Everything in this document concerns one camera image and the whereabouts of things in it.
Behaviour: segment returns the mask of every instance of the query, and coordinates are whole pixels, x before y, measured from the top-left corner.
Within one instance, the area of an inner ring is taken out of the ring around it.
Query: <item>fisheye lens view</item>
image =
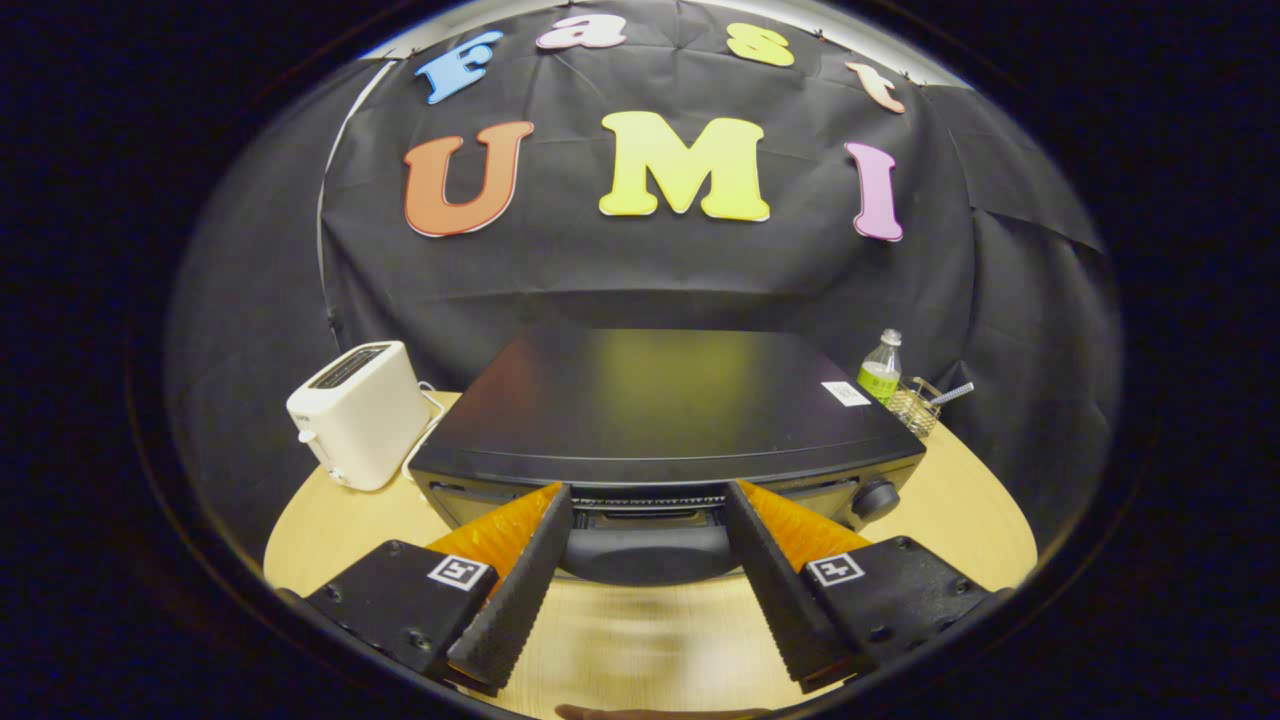
[[[1089,210],[963,74],[809,0],[410,23],[200,213],[191,489],[330,665],[458,712],[809,712],[923,667],[1076,527],[1124,366]]]

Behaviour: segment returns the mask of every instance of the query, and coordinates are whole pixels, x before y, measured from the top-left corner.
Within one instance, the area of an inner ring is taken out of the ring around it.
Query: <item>toaster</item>
[[[285,409],[329,477],[360,491],[394,478],[431,419],[399,341],[353,347],[293,391]]]

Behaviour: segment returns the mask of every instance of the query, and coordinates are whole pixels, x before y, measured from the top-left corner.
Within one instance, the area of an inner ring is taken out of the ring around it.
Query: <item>oven knob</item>
[[[870,523],[888,515],[900,500],[893,483],[884,479],[870,480],[854,496],[852,511],[863,523]]]

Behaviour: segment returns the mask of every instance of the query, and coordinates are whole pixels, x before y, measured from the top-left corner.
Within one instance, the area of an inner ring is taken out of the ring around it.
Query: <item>wooden table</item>
[[[451,407],[460,395],[434,397]],[[861,534],[873,542],[906,534],[988,589],[1018,585],[1037,560],[1018,505],[941,423],[923,442],[928,452],[902,488],[901,505]],[[274,587],[306,596],[387,539],[428,544],[448,532],[408,479],[366,493],[338,486],[317,468],[276,521],[264,571]],[[559,703],[777,708],[818,693],[804,696],[787,678],[739,574],[667,588],[557,578],[511,683],[497,698],[472,696],[554,720]]]

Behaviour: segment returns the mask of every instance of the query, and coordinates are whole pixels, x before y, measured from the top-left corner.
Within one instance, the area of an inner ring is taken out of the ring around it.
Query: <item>wire basket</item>
[[[942,407],[929,401],[942,393],[924,378],[911,378],[910,383],[899,383],[897,391],[888,400],[888,411],[915,437],[928,437],[938,424],[938,415],[942,414]]]

